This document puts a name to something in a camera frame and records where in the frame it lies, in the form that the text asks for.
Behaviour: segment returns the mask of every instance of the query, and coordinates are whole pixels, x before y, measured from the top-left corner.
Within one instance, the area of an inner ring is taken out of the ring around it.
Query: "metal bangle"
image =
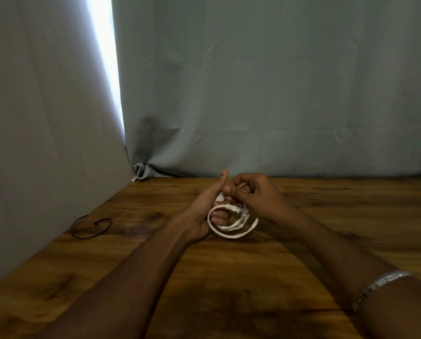
[[[396,270],[396,271],[391,271],[389,273],[385,273],[381,275],[380,277],[378,277],[372,284],[370,284],[365,289],[363,289],[355,298],[354,302],[352,303],[352,308],[354,312],[358,311],[361,303],[363,303],[363,301],[369,297],[372,291],[377,290],[378,288],[380,288],[381,286],[389,282],[392,282],[396,279],[406,277],[406,276],[412,276],[412,274],[406,271]]]

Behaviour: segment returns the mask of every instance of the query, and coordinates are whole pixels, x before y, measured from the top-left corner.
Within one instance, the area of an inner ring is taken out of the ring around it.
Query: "wooden table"
[[[0,281],[0,338],[26,338],[211,183],[152,178],[128,185],[84,220],[110,217],[106,234],[66,232]],[[421,278],[421,179],[274,179],[290,202]],[[147,338],[369,338],[338,288],[285,232],[210,235],[174,270]]]

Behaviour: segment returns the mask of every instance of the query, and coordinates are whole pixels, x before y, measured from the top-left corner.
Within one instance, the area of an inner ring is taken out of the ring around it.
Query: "left arm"
[[[165,222],[41,331],[38,338],[140,338],[169,272],[188,245],[208,234],[204,219],[227,178],[225,170],[185,210]]]

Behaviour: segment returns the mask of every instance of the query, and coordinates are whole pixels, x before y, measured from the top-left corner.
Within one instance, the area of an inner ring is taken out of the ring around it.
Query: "right arm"
[[[237,188],[247,183],[243,190]],[[317,258],[351,301],[395,266],[290,205],[264,174],[240,174],[222,191],[229,201],[248,205],[259,217],[285,229]],[[421,280],[403,277],[364,300],[359,315],[378,339],[421,338]]]

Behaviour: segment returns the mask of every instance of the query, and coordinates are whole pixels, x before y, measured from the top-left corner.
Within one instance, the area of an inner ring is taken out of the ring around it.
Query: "curtain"
[[[421,0],[112,0],[132,166],[421,174]]]
[[[0,0],[0,277],[132,178],[84,0]]]

